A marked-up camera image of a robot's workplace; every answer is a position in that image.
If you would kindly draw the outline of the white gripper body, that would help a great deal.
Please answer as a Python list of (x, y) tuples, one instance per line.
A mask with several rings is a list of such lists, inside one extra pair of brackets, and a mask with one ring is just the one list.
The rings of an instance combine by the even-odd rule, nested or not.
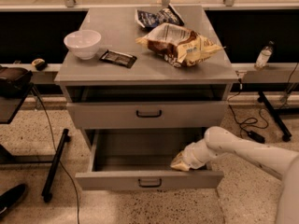
[(182, 151), (182, 162), (185, 170), (199, 169), (216, 158), (217, 153), (207, 146), (204, 139), (187, 145)]

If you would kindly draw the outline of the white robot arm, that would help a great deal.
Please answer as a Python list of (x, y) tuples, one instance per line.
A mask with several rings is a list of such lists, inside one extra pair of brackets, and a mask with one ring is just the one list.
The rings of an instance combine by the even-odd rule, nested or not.
[(179, 171), (199, 169), (226, 153), (235, 154), (282, 181), (275, 224), (299, 224), (299, 153), (235, 136), (219, 126), (187, 145), (171, 161)]

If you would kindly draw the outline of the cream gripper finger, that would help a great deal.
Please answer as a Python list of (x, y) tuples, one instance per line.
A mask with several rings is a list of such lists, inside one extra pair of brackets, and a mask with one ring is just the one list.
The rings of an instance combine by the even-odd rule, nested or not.
[(187, 172), (190, 170), (190, 166), (183, 160), (183, 152), (180, 151), (179, 154), (171, 161), (170, 167), (177, 171)]

